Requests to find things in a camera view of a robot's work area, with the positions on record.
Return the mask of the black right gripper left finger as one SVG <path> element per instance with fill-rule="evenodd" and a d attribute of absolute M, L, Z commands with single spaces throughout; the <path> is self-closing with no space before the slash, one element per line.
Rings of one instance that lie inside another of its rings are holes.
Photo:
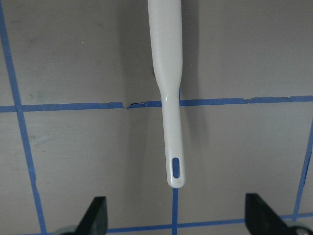
<path fill-rule="evenodd" d="M 94 197 L 77 226 L 68 226 L 55 231 L 56 235 L 105 235 L 108 231 L 107 199 Z"/>

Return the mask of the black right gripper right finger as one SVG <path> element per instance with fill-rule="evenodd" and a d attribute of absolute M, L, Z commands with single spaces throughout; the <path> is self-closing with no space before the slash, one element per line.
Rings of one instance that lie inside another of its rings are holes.
<path fill-rule="evenodd" d="M 256 193 L 245 196 L 245 225 L 251 235 L 307 235 L 308 227 L 287 224 Z"/>

